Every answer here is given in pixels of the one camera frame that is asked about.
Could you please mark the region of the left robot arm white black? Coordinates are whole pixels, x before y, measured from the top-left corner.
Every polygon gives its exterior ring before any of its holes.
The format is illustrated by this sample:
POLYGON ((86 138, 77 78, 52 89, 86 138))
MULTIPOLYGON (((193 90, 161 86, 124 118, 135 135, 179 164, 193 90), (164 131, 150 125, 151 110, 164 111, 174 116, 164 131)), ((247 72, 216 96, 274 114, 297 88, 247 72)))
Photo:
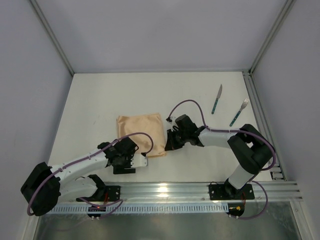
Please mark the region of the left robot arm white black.
POLYGON ((27 215, 43 216, 57 204, 76 199, 99 202, 106 185, 92 172, 113 167, 116 174, 134 173, 133 162, 145 157, 138 150, 139 146, 130 137, 121 137, 102 142, 91 152, 68 162, 37 164, 20 189, 27 201, 27 215))

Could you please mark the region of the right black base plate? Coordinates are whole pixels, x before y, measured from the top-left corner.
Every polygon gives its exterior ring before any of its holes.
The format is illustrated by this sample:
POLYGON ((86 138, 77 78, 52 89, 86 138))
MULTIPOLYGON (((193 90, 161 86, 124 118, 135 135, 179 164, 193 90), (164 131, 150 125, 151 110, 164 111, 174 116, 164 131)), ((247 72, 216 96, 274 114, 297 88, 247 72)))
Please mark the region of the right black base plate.
POLYGON ((241 189, 236 189, 229 183, 211 182, 208 185, 208 194, 212 201, 255 199, 253 186, 248 183, 241 189))

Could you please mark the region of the right corner aluminium post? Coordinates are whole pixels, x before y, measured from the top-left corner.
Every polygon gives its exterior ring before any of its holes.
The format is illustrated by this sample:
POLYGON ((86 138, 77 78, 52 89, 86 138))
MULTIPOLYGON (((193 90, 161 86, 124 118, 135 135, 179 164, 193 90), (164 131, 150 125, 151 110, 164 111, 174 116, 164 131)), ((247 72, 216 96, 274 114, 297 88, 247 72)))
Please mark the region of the right corner aluminium post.
POLYGON ((255 56, 252 62, 250 69, 248 70, 250 75, 252 75, 257 69, 259 63, 261 62, 267 50, 271 46, 272 42, 274 41, 275 37, 280 31, 282 25, 284 24, 295 3, 296 0, 286 0, 283 6, 280 8, 279 13, 277 14, 273 24, 271 25, 270 30, 268 31, 259 51, 257 52, 257 55, 255 56))

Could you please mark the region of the right controller board yellow plug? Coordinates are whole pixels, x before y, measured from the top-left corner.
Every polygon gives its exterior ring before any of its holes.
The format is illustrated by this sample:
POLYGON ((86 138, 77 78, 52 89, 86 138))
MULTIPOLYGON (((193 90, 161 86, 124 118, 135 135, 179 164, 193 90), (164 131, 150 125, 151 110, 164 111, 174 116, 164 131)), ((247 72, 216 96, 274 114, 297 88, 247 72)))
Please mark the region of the right controller board yellow plug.
POLYGON ((243 215, 245 206, 243 203, 229 203, 227 214, 230 217, 239 218, 243 215))

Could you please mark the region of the corner aluminium post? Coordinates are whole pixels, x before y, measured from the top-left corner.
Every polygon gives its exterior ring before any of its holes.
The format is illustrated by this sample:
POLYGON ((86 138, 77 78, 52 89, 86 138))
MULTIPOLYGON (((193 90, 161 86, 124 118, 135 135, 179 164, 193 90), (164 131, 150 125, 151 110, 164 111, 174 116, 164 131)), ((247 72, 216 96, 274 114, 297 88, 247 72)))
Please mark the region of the corner aluminium post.
POLYGON ((259 51, 257 52, 257 55, 255 56, 252 62, 250 69, 248 70, 250 75, 252 75, 257 69, 259 63, 261 62, 267 50, 271 46, 272 42, 274 41, 275 37, 280 31, 282 25, 284 24, 295 3, 296 0, 286 0, 283 6, 280 8, 279 13, 277 14, 273 24, 271 25, 270 30, 268 31, 259 51))
POLYGON ((37 17, 38 21, 40 22, 41 26, 43 27, 45 33, 47 34, 50 42, 53 44, 57 54, 59 55, 60 59, 62 60, 64 66, 67 68, 69 74, 73 77, 75 75, 75 71, 70 63, 70 61, 68 60, 68 57, 65 53, 65 51, 63 50, 59 40, 57 39, 49 21, 47 20, 41 6, 39 5, 37 0, 28 0, 27 1, 35 16, 37 17))

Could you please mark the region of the left controller board with led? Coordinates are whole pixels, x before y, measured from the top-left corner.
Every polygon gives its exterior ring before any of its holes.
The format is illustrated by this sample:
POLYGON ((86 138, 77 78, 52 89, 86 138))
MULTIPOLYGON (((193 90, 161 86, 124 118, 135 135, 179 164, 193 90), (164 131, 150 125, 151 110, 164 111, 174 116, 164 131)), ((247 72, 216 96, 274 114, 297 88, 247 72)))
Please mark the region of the left controller board with led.
POLYGON ((106 207, 90 206, 87 211, 87 215, 91 219, 98 219, 102 216, 102 213, 106 212, 106 207))

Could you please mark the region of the green handled fork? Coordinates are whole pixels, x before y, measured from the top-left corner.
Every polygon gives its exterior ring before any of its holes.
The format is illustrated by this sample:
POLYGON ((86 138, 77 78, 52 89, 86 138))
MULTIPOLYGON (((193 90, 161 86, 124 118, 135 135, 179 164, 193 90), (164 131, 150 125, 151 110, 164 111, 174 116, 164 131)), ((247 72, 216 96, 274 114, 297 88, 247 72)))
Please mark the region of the green handled fork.
POLYGON ((241 112, 247 107, 247 105, 248 105, 249 102, 250 102, 250 100, 249 100, 248 98, 246 98, 246 99, 242 102, 242 104, 241 104, 238 112, 236 113, 236 115, 234 116, 234 118, 232 119, 232 121, 231 121, 230 124, 229 124, 230 127, 232 127, 232 126, 234 125, 234 123, 235 123, 236 120, 238 119, 239 115, 240 115, 241 112))

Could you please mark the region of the right side aluminium rail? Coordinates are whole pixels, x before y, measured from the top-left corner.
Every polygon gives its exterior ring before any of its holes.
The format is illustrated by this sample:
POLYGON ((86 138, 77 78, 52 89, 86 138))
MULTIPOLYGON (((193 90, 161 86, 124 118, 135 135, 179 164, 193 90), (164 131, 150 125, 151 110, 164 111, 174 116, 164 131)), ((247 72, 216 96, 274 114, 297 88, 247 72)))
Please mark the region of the right side aluminium rail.
MULTIPOLYGON (((254 83, 253 76, 249 70, 242 72, 247 93, 251 102, 255 121, 260 133, 269 141, 269 143, 277 150, 276 143, 272 137, 266 114, 263 109, 262 102, 259 98, 257 88, 254 83)), ((285 173, 279 160, 279 154, 276 151, 276 160, 272 168, 269 169, 273 181, 286 181, 285 173)))

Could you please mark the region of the beige satin napkin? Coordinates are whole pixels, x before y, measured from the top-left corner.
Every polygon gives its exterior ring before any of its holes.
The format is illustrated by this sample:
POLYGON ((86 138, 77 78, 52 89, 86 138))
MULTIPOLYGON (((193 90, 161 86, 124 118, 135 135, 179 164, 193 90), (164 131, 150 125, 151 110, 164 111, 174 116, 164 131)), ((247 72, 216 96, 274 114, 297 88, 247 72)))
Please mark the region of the beige satin napkin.
POLYGON ((132 133, 140 133, 130 138, 139 147, 138 153, 145 153, 150 158, 159 158, 166 155, 165 131, 162 117, 159 113, 119 116, 116 120, 117 135, 123 137, 132 133))

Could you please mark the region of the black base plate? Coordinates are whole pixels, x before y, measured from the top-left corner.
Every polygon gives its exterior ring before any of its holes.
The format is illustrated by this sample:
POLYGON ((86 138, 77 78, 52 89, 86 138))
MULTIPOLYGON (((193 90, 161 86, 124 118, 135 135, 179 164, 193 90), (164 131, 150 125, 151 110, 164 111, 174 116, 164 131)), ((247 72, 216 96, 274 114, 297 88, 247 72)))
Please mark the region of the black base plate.
POLYGON ((212 201, 255 199, 253 186, 248 183, 241 189, 236 189, 229 183, 211 182, 208 185, 208 194, 212 201))
POLYGON ((121 186, 120 185, 105 185, 98 187, 93 195, 83 197, 89 202, 115 202, 120 199, 121 186))

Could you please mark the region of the front aluminium rail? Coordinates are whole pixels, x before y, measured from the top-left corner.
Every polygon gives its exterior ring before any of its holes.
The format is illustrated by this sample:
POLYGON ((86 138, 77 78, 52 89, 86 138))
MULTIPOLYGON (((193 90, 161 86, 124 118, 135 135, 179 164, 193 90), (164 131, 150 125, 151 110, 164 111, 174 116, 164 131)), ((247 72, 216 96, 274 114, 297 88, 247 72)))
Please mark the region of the front aluminium rail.
MULTIPOLYGON (((65 190, 46 190, 38 193, 35 202, 44 206, 75 202, 80 197, 92 196, 98 187, 121 186, 120 199, 129 202, 199 202, 241 200, 210 200, 208 182, 85 182, 83 178, 67 185, 65 190)), ((255 199, 247 201, 301 201, 299 187, 294 181, 250 182, 255 199)))

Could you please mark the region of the left corner aluminium post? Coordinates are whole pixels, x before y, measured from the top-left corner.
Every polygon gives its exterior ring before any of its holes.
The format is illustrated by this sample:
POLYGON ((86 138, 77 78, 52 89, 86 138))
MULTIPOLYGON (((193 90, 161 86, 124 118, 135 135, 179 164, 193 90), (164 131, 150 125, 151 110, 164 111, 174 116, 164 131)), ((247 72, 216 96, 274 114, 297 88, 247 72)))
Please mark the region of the left corner aluminium post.
POLYGON ((60 59, 62 60, 64 66, 67 68, 69 74, 73 77, 75 75, 75 71, 70 63, 70 61, 68 60, 68 57, 65 53, 65 51, 63 50, 59 40, 57 39, 49 21, 47 20, 41 6, 39 5, 37 0, 28 0, 27 1, 35 16, 37 17, 38 21, 40 22, 41 26, 43 27, 45 33, 47 34, 50 42, 53 44, 57 54, 59 55, 60 59))

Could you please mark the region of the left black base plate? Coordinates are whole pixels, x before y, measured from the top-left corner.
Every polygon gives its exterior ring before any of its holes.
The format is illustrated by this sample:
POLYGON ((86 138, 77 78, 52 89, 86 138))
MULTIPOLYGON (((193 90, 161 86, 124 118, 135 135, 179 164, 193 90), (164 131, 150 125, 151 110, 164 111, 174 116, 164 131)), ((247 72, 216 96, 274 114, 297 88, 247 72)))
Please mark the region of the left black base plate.
POLYGON ((120 185, 105 185, 98 187, 93 195, 83 197, 89 202, 115 202, 120 199, 121 186, 120 185))

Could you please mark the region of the green handled knife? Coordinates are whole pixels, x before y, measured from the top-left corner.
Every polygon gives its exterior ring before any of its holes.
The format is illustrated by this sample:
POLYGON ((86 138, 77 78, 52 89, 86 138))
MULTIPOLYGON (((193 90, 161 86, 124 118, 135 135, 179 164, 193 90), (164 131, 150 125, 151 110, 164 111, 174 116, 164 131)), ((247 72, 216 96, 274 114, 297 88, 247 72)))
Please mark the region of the green handled knife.
POLYGON ((213 105, 213 108, 212 108, 212 111, 211 111, 211 114, 213 115, 216 111, 216 108, 217 108, 217 105, 218 105, 218 101, 221 97, 221 94, 222 94, 222 91, 223 91, 223 85, 221 84, 220 87, 219 87, 219 90, 217 92, 217 96, 215 98, 215 102, 214 102, 214 105, 213 105))

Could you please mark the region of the aluminium rail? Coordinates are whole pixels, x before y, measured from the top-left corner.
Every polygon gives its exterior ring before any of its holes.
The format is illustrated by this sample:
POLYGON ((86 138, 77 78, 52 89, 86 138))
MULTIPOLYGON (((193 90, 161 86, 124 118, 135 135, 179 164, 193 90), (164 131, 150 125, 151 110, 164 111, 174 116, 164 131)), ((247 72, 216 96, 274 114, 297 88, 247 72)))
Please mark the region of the aluminium rail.
MULTIPOLYGON (((263 109, 262 102, 259 98, 257 88, 254 83, 253 76, 249 70, 242 72, 247 93, 251 102, 255 121, 260 133, 269 141, 269 143, 277 150, 276 143, 272 137, 266 114, 263 109)), ((272 168, 269 169, 273 181, 286 181, 285 173, 279 160, 279 154, 276 151, 276 160, 272 168)))
MULTIPOLYGON (((241 200, 210 200, 208 182, 85 182, 83 178, 67 185, 65 190, 46 190, 38 193, 35 202, 44 206, 75 202, 80 197, 92 196, 98 187, 121 186, 120 199, 129 202, 199 202, 241 200)), ((255 199, 247 201, 301 201, 299 187, 294 181, 250 182, 255 199)))

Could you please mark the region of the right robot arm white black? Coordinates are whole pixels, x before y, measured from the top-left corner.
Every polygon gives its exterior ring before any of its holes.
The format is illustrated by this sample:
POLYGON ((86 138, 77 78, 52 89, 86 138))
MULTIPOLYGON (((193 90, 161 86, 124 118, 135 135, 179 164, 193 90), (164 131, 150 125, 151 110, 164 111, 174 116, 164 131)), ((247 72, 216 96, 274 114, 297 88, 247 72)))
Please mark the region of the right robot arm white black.
POLYGON ((238 166, 224 183, 209 185, 211 200, 238 200, 248 196, 253 200, 253 180, 274 156, 275 149, 251 124, 239 129, 217 130, 197 126, 189 116, 181 115, 176 120, 167 119, 172 127, 166 131, 166 151, 181 149, 189 143, 197 147, 221 147, 230 149, 238 166))

